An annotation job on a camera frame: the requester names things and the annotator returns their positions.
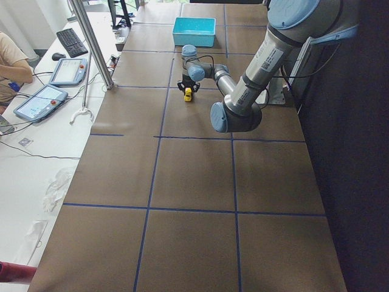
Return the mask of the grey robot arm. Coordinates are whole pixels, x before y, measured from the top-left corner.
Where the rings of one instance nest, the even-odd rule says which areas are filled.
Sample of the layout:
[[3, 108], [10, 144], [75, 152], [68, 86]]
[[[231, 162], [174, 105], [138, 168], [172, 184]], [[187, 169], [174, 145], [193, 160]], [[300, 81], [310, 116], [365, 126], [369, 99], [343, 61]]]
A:
[[264, 41], [238, 83], [222, 64], [203, 63], [197, 49], [186, 44], [181, 53], [182, 80], [177, 87], [184, 93], [196, 92], [199, 81], [211, 78], [221, 94], [210, 110], [213, 128], [220, 133], [247, 132], [261, 122], [258, 96], [284, 59], [308, 38], [315, 43], [338, 43], [352, 38], [359, 25], [359, 1], [271, 1]]

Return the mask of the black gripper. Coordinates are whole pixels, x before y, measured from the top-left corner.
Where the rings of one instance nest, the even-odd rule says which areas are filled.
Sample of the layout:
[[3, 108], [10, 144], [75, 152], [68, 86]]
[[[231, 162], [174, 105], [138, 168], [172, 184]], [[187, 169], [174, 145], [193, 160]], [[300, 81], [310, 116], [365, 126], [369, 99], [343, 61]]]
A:
[[181, 88], [182, 89], [185, 89], [185, 88], [195, 89], [195, 87], [196, 87], [196, 82], [194, 82], [191, 78], [182, 78], [182, 81], [181, 81]]

